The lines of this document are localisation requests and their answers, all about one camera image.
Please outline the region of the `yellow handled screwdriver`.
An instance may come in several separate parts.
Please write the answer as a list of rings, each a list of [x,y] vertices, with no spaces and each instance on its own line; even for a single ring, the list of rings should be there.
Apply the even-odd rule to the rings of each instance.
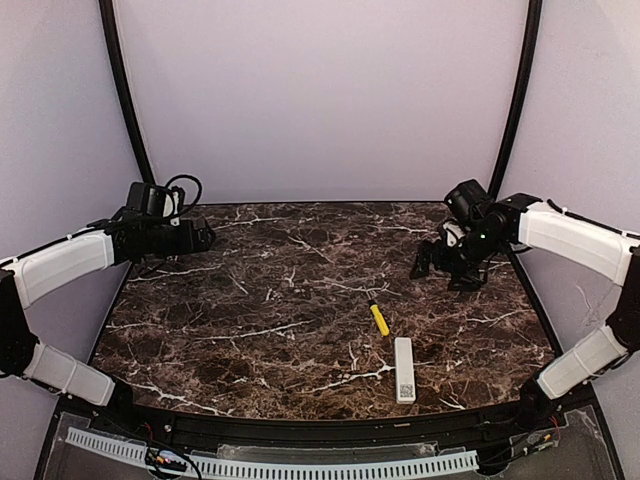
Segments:
[[[377,301],[373,297],[370,297],[368,299],[368,306],[380,334],[383,337],[387,337],[390,334],[390,329],[379,308]]]

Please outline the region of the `white remote control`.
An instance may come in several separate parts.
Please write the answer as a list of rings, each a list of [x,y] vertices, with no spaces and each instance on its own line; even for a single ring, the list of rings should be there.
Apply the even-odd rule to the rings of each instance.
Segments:
[[[396,402],[412,404],[416,401],[416,384],[412,341],[408,337],[394,339]]]

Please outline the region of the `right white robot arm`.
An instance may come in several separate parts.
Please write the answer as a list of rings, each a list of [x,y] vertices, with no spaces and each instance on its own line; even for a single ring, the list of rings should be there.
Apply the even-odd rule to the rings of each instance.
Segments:
[[[493,199],[476,181],[459,184],[444,200],[452,216],[435,241],[420,243],[409,274],[449,274],[452,291],[477,291],[483,264],[513,245],[551,252],[620,287],[613,312],[570,350],[544,366],[519,391],[515,424],[531,431],[551,416],[574,387],[622,365],[639,350],[639,237],[589,220],[551,200],[517,193]]]

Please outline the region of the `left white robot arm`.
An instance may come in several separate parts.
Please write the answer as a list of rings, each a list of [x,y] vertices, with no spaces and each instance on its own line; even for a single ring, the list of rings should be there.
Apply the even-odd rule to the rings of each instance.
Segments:
[[[40,340],[25,311],[53,291],[90,273],[147,256],[208,251],[215,232],[203,218],[136,221],[87,228],[29,254],[1,262],[1,376],[18,377],[93,405],[135,430],[143,423],[132,387]]]

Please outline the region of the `black front rail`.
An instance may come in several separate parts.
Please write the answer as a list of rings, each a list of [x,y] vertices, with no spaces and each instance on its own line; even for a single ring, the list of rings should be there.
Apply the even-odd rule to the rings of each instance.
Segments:
[[[426,416],[374,420],[288,421],[190,414],[135,406],[126,421],[100,407],[82,405],[91,423],[115,428],[110,421],[171,446],[212,451],[222,444],[293,448],[355,448],[435,442],[441,447],[493,448],[525,434],[513,420],[516,405]]]

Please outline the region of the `left black frame post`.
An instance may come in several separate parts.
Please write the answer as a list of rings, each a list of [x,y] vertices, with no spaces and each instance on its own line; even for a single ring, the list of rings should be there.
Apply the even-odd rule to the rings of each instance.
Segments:
[[[155,177],[144,144],[126,73],[116,20],[115,2],[98,0],[98,6],[112,78],[136,166],[143,181],[154,183]]]

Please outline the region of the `black frame post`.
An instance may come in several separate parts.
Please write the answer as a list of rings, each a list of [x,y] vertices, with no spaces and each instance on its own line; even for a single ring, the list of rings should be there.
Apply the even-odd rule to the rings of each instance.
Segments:
[[[112,78],[136,166],[143,181],[154,183],[155,177],[144,144],[126,73],[116,20],[115,2],[98,0],[98,6]]]
[[[515,144],[535,58],[542,7],[542,0],[528,1],[521,52],[511,102],[488,187],[488,193],[493,199],[497,199],[499,196]]]

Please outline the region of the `right black frame post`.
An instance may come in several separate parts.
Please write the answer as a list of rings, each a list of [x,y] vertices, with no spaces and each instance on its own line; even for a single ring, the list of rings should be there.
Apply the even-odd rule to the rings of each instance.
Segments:
[[[521,52],[511,102],[488,187],[488,193],[493,199],[497,199],[499,196],[515,144],[535,58],[542,7],[542,0],[528,1]]]

